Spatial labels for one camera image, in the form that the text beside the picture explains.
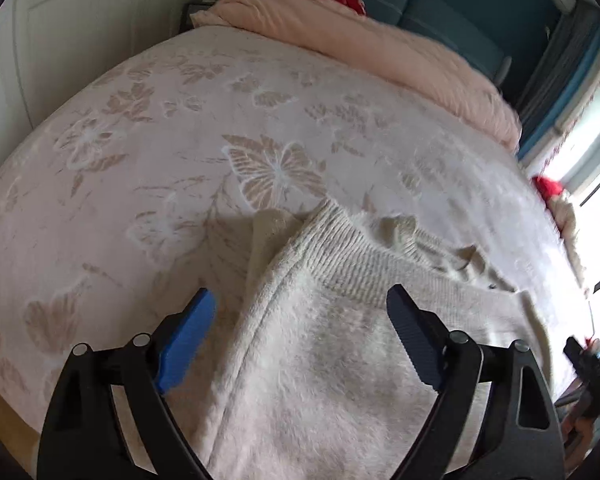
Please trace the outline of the cream knitted sweater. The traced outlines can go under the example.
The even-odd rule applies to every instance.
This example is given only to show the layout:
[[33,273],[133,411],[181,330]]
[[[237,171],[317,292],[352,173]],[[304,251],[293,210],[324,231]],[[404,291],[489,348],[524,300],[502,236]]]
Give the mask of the cream knitted sweater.
[[385,479],[422,428],[434,393],[388,317],[388,290],[483,344],[530,344],[550,366],[528,292],[478,248],[414,217],[350,214],[325,200],[297,218],[253,219],[245,305],[194,447],[218,479]]

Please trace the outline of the red plush toy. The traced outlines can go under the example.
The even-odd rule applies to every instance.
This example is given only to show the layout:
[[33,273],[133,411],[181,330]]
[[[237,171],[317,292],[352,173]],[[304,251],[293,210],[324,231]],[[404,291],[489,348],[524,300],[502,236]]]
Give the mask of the red plush toy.
[[548,202],[553,197],[559,197],[565,191],[564,186],[559,182],[544,176],[533,176],[531,181],[541,195],[544,202]]

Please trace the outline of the pink butterfly bed blanket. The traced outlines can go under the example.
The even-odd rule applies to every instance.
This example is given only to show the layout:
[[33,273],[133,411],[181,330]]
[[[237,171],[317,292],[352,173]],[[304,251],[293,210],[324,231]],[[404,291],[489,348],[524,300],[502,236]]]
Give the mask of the pink butterfly bed blanket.
[[0,169],[1,396],[40,429],[74,344],[123,344],[201,287],[219,301],[203,387],[242,308],[252,216],[325,197],[480,248],[532,295],[565,380],[590,311],[508,148],[414,91],[204,27],[100,76]]

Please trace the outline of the white wardrobe doors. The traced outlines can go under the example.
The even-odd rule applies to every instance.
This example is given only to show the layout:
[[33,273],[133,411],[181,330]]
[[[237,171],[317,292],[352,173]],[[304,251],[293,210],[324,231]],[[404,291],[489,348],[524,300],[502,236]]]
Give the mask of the white wardrobe doors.
[[178,33],[194,0],[5,0],[0,7],[0,167],[98,76]]

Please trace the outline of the pink folded duvet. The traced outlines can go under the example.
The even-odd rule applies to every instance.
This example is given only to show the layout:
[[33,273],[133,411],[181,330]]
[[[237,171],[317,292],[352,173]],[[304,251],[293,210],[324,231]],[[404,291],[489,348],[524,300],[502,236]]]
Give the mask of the pink folded duvet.
[[335,0],[219,0],[190,18],[308,49],[412,90],[515,153],[521,123],[483,73],[436,40]]

